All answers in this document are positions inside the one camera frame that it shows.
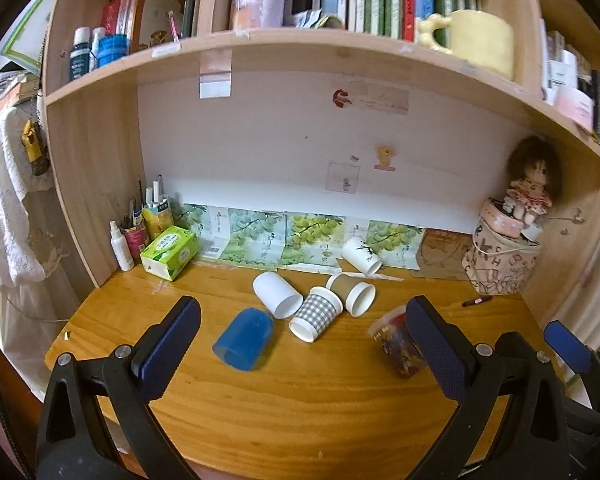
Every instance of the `green tissue box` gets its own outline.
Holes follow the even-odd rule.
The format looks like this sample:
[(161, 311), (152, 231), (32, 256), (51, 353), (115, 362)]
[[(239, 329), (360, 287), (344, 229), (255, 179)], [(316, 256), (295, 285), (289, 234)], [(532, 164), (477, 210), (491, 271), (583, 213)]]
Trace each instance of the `green tissue box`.
[(172, 282), (199, 250), (197, 235), (172, 225), (140, 253), (142, 266), (150, 274)]

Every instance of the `white paper cup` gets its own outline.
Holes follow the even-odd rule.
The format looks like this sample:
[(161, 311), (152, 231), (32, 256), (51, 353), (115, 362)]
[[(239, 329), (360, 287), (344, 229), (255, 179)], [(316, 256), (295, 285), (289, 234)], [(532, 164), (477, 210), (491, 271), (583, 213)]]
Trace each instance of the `white paper cup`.
[(291, 316), (302, 305), (302, 295), (275, 272), (263, 272), (253, 280), (253, 291), (276, 319)]
[(344, 301), (353, 317), (362, 316), (376, 298), (376, 288), (346, 274), (335, 274), (327, 281), (327, 288)]
[(342, 257), (365, 276), (371, 276), (382, 267), (382, 261), (362, 236), (353, 236), (342, 247)]
[(342, 302), (323, 286), (314, 286), (289, 322), (289, 329), (305, 343), (312, 343), (342, 312)]

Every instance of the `gray checkered paper cup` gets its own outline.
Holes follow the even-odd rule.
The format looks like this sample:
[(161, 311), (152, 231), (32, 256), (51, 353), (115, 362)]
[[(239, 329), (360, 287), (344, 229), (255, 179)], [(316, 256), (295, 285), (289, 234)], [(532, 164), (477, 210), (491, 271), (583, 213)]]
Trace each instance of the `gray checkered paper cup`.
[(305, 343), (312, 343), (342, 312), (342, 302), (323, 286), (314, 286), (289, 322), (294, 335)]

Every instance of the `pink box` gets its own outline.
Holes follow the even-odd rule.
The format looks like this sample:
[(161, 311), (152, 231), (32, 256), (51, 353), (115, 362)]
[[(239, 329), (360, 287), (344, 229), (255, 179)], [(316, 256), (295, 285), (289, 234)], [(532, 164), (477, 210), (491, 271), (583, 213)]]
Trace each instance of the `pink box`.
[(525, 226), (521, 220), (516, 220), (501, 211), (493, 198), (484, 204), (480, 216), (494, 232), (509, 238), (518, 238)]
[(593, 99), (577, 88), (562, 85), (555, 98), (555, 108), (565, 117), (593, 131)]

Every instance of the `wooden desk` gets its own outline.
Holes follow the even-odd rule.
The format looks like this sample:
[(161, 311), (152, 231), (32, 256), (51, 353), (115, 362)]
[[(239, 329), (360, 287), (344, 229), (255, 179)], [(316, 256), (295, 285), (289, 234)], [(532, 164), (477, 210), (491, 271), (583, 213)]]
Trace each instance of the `wooden desk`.
[[(354, 319), (346, 311), (318, 341), (295, 338), (287, 322), (276, 330), (264, 362), (252, 372), (222, 363), (212, 344), (235, 315), (260, 306), (251, 283), (257, 270), (189, 266), (176, 282), (148, 275), (142, 267), (115, 273), (95, 290), (46, 354), (50, 368), (62, 352), (78, 359), (108, 355), (135, 343), (182, 295), (202, 306), (202, 326), (164, 397), (152, 410), (188, 459), (253, 479), (402, 480), (422, 458), (453, 413), (427, 369), (405, 380), (393, 370), (366, 330), (385, 312), (424, 294), (473, 342), (493, 345), (517, 330), (536, 349), (542, 334), (519, 296), (462, 308), (476, 297), (468, 282), (412, 278), (374, 280), (371, 309)], [(327, 277), (280, 271), (301, 294)], [(504, 404), (498, 404), (501, 413)], [(105, 414), (114, 418), (108, 399)], [(484, 454), (500, 416), (492, 416), (476, 449)]]

